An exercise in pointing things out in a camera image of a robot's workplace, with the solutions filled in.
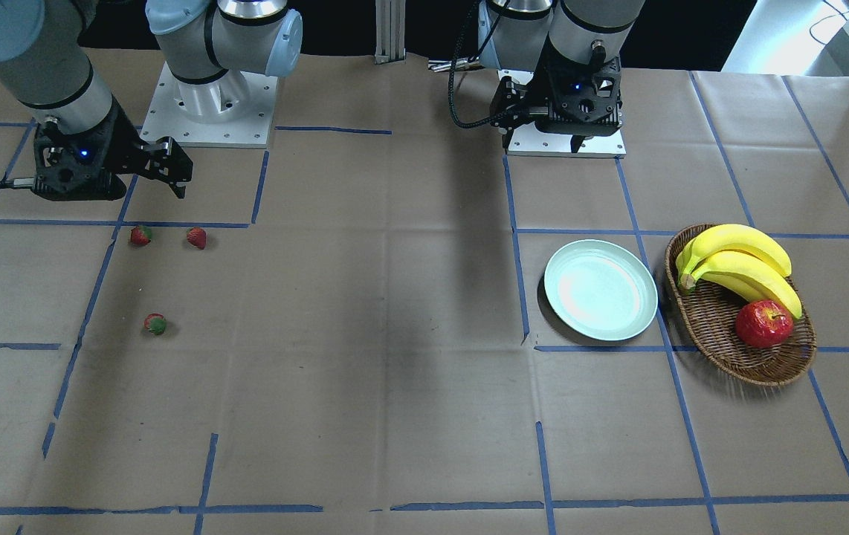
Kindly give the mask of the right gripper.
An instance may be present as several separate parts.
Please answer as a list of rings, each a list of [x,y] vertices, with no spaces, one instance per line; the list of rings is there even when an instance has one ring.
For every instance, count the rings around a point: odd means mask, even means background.
[[[31,192],[54,202],[113,201],[126,195],[122,174],[166,184],[183,200],[193,179],[193,160],[172,137],[145,143],[119,104],[96,126],[65,132],[48,116],[35,129]]]

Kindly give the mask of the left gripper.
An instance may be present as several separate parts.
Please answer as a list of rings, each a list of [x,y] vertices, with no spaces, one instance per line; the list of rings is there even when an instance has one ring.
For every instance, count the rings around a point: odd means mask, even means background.
[[[569,152],[577,155],[592,137],[608,137],[624,125],[622,69],[619,57],[602,65],[575,63],[558,53],[540,55],[526,84],[507,75],[500,80],[500,128],[508,155],[520,126],[571,135]]]

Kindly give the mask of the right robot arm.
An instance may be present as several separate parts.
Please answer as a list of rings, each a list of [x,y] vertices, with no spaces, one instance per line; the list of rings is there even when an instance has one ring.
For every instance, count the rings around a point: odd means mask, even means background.
[[[183,198],[193,175],[183,136],[146,141],[79,39],[95,1],[0,1],[0,83],[37,121],[35,170],[0,189],[51,202],[113,201],[125,174],[165,183]],[[303,18],[285,1],[149,1],[143,8],[182,115],[202,123],[248,107],[245,74],[285,77],[298,62]]]

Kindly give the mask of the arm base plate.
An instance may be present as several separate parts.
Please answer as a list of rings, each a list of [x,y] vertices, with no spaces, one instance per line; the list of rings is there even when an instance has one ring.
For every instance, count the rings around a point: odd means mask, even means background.
[[[622,158],[626,155],[622,131],[611,136],[595,136],[577,155],[569,152],[569,134],[542,132],[534,124],[515,132],[509,155],[537,157]]]
[[[164,65],[141,135],[172,137],[184,148],[267,149],[278,85],[275,76],[235,70],[189,84]]]

